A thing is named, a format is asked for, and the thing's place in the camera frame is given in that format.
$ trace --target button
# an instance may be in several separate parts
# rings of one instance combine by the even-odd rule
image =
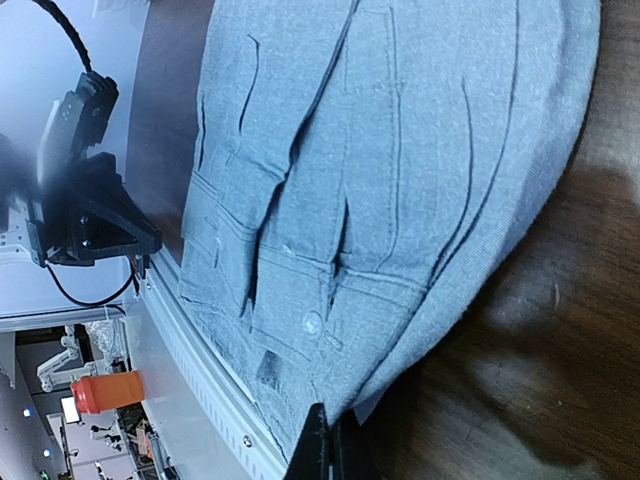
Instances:
[[[322,317],[318,312],[309,312],[303,319],[304,331],[310,337],[317,337],[322,330]]]

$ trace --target brown wooden surface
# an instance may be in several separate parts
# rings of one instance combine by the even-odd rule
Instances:
[[[155,1],[128,183],[180,258],[209,0]],[[640,479],[640,2],[603,6],[574,160],[526,240],[366,424],[388,479]]]
[[[196,91],[213,0],[154,0],[133,92],[127,190],[182,261],[182,214],[198,124]]]

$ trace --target led light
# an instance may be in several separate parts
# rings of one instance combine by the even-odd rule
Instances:
[[[78,413],[78,409],[76,408],[76,400],[73,397],[63,398],[62,402],[62,411],[64,412],[64,420],[67,424],[70,423],[79,423],[80,422],[80,413]]]

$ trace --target metal frame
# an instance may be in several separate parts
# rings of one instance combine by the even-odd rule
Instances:
[[[180,306],[178,272],[166,250],[153,257],[141,294],[151,318],[198,402],[251,478],[283,478],[286,461],[250,393]]]
[[[124,315],[119,311],[109,308],[109,319],[119,320],[123,317]],[[64,327],[66,325],[76,325],[78,323],[95,322],[106,319],[107,315],[104,313],[103,308],[80,308],[28,315],[0,316],[0,333]]]

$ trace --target orange cup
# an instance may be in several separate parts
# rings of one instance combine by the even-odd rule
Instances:
[[[78,412],[89,415],[128,407],[145,399],[144,386],[138,372],[83,377],[71,385],[71,390]]]

